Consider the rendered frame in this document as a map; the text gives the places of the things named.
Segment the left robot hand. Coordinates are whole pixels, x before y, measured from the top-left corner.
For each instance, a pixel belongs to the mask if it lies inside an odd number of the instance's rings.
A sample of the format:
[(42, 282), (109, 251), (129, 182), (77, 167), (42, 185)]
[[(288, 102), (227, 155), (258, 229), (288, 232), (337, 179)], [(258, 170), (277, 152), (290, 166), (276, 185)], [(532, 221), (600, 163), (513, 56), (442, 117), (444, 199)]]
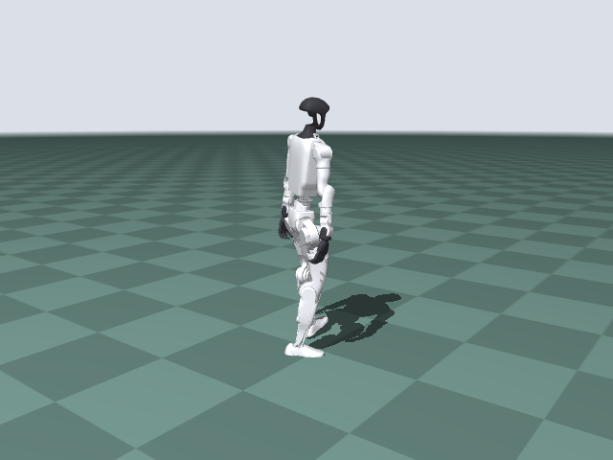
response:
[[(290, 232), (287, 230), (287, 228), (286, 228), (286, 226), (285, 226), (285, 224), (284, 224), (284, 219), (288, 217), (288, 214), (286, 213), (286, 207), (285, 207), (285, 206), (283, 206), (283, 208), (282, 208), (282, 215), (283, 215), (283, 216), (282, 216), (282, 218), (281, 218), (281, 220), (280, 220), (280, 224), (279, 224), (279, 225), (280, 225), (280, 227), (279, 227), (279, 235), (280, 235), (280, 237), (281, 237), (282, 239), (285, 239), (285, 240), (286, 240), (286, 239), (289, 239), (289, 240), (290, 240), (289, 236), (290, 236), (291, 238), (293, 238), (293, 236), (292, 236), (292, 235), (291, 235), (291, 233), (290, 233)], [(288, 235), (289, 235), (289, 236), (287, 235), (287, 233), (286, 233), (286, 232), (288, 233)], [(285, 236), (284, 236), (284, 235), (285, 235)]]

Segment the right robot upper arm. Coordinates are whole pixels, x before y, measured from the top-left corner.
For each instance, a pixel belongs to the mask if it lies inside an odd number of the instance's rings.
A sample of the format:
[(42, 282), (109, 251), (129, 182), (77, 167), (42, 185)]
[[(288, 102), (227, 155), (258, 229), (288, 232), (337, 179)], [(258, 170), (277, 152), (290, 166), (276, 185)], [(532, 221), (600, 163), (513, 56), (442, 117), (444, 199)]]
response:
[(330, 186), (328, 181), (330, 177), (332, 149), (323, 143), (313, 143), (312, 155), (316, 161), (317, 194), (320, 198), (322, 198), (324, 189), (327, 186)]

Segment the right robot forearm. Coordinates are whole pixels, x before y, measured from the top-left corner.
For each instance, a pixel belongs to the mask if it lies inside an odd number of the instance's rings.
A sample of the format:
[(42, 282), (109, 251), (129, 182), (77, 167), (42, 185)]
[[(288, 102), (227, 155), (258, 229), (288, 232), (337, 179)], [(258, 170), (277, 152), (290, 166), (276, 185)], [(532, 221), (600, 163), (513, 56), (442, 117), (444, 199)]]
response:
[(332, 219), (332, 207), (333, 207), (334, 189), (331, 186), (327, 186), (323, 191), (322, 201), (318, 203), (320, 208), (320, 230), (322, 227), (326, 227), (328, 232), (326, 237), (330, 237), (333, 234), (333, 219)]

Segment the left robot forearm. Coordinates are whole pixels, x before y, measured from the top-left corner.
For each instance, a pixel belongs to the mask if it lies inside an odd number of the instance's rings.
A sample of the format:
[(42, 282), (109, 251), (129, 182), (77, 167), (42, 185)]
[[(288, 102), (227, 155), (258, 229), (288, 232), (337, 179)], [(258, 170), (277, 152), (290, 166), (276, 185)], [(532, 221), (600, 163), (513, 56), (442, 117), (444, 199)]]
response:
[(293, 207), (295, 194), (291, 193), (288, 188), (288, 180), (286, 177), (284, 178), (284, 197), (283, 197), (283, 206), (286, 207), (286, 213), (288, 214), (289, 207)]

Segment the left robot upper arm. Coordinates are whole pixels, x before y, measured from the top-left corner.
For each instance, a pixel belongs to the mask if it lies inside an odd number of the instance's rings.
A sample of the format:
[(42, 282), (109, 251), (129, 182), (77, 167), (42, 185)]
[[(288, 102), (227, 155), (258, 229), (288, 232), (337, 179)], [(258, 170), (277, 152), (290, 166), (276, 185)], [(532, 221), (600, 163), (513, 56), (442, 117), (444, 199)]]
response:
[(293, 137), (294, 135), (295, 135), (295, 134), (293, 134), (293, 135), (289, 135), (289, 136), (288, 136), (288, 138), (287, 138), (287, 147), (288, 147), (288, 152), (287, 152), (287, 159), (286, 159), (286, 174), (285, 174), (285, 177), (286, 177), (286, 179), (287, 179), (287, 180), (288, 180), (287, 174), (288, 174), (289, 147), (290, 147), (290, 141), (291, 141), (291, 139), (292, 139), (292, 137)]

